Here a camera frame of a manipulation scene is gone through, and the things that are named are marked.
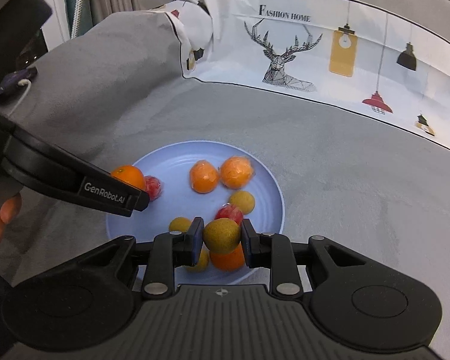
deer antler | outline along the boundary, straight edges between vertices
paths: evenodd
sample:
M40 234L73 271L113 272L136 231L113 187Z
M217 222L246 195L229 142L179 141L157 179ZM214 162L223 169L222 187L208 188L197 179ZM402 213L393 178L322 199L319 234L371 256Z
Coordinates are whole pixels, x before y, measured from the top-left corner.
M282 57L288 57L292 54L299 53L300 51L310 50L310 49L314 48L318 44L318 42L320 42L320 39L322 39L323 34L318 37L318 39L315 43L312 43L312 41L313 41L312 34L308 31L308 28L305 24L303 26L305 27L305 30L308 33L307 41L303 42L303 45L299 46L299 39L295 35L295 45L290 46L290 48L287 48L287 50L281 55Z
M257 24L255 24L252 27L252 32L250 32L250 30L247 27L247 24L244 22L245 30L247 30L247 33L248 33L248 35L250 35L250 38L253 40L253 42L258 43L260 46L265 47L267 50L270 50L273 52L273 45L267 40L268 31L265 33L263 40L260 39L260 34L257 33L257 27L262 21L263 21L263 19L260 20Z

deer illustration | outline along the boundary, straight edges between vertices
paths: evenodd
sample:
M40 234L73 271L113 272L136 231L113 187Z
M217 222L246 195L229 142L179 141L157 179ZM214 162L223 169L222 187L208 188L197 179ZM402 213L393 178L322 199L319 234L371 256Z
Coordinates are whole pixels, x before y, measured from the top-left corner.
M300 79L296 79L295 77L286 74L285 64L295 59L296 57L296 55L294 55L295 53L298 53L300 51L311 50L312 48L314 48L318 44L318 42L320 42L322 35L318 37L315 43L312 43L313 37L308 31L308 28L305 26L305 24L303 24L305 30L308 33L307 41L303 42L303 45L299 46L299 39L297 36L295 36L295 45L288 47L283 54L278 55L276 54L276 52L274 52L273 45L267 40L268 31L265 33L263 39L260 39L260 34L257 33L257 27L262 21L263 19L260 20L257 24L255 24L252 27L251 32L248 29L247 24L246 23L244 24L245 30L247 30L247 33L250 36L250 38L253 40L253 42L258 43L260 46L265 48L265 50L263 50L263 53L271 61L270 66L268 67L268 70L265 73L265 77L263 77L263 82L271 85L285 86L286 88L298 89L300 91L305 92L313 92L317 90L315 88L315 85L313 85L311 82L302 81Z

crosshair logo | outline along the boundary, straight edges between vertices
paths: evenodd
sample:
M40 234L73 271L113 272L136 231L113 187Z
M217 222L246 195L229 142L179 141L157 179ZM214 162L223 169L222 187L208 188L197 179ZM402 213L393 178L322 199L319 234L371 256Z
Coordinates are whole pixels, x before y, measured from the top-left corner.
M220 288L220 289L216 290L215 293L216 293L219 297L223 298L225 295L228 294L228 291L225 290L225 288Z

plastic-wrapped red fruit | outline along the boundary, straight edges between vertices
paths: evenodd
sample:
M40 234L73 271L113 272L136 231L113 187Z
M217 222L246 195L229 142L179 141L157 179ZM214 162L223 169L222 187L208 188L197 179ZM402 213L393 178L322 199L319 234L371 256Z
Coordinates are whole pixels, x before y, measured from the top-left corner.
M145 191L152 202L162 193L162 182L154 176L145 176Z
M243 221L243 212L237 206L233 204L227 203L218 210L217 215L215 215L215 219L220 218L228 218L232 221L235 221L237 225L240 226L240 223Z

deer head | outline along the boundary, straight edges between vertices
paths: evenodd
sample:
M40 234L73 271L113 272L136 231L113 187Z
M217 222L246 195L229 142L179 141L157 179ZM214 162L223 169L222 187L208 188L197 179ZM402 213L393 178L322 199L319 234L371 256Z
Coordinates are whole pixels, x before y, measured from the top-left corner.
M257 24L255 24L252 27L252 31L250 31L248 29L247 24L244 23L245 30L247 31L248 35L253 40L253 42L258 43L260 46L265 48L265 50L263 50L263 53L272 62L274 62L274 64L276 64L276 68L278 68L278 69L283 68L283 66L287 62L293 61L296 57L296 55L294 55L295 53L298 53L300 51L307 51L307 50L314 48L318 44L318 42L320 42L320 39L322 39L322 35L320 35L318 37L318 39L316 40L316 42L312 43L313 37L310 34L310 32L308 31L307 26L305 24L303 24L303 26L305 27L305 31L307 31L307 33L308 33L307 41L303 42L303 45L300 46L299 39L297 36L295 36L295 44L293 46L287 47L286 51L283 54L279 55L279 54L276 54L276 52L274 52L273 45L268 41L268 31L265 33L263 39L261 39L260 34L258 34L257 27L263 20L264 19L260 20Z

